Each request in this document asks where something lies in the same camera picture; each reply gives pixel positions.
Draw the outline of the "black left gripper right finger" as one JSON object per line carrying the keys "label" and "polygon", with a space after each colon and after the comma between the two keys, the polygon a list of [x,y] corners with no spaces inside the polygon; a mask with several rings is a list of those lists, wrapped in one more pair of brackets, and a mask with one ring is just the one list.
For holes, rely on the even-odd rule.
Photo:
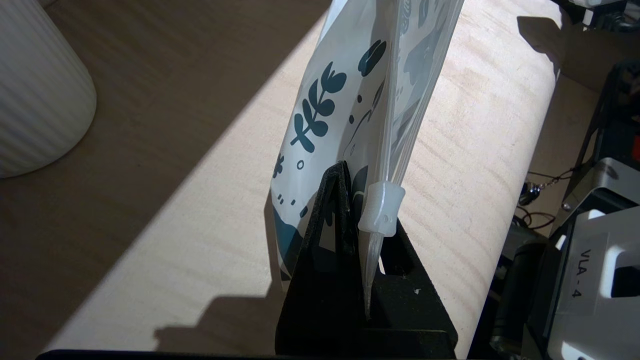
{"label": "black left gripper right finger", "polygon": [[372,355],[454,357],[458,333],[401,223],[372,283]]}

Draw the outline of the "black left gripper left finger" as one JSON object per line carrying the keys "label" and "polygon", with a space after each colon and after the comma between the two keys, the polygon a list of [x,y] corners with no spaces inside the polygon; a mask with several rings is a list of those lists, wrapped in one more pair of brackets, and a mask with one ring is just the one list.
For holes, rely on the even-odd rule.
{"label": "black left gripper left finger", "polygon": [[348,165],[323,174],[275,330],[275,353],[348,357],[364,323]]}

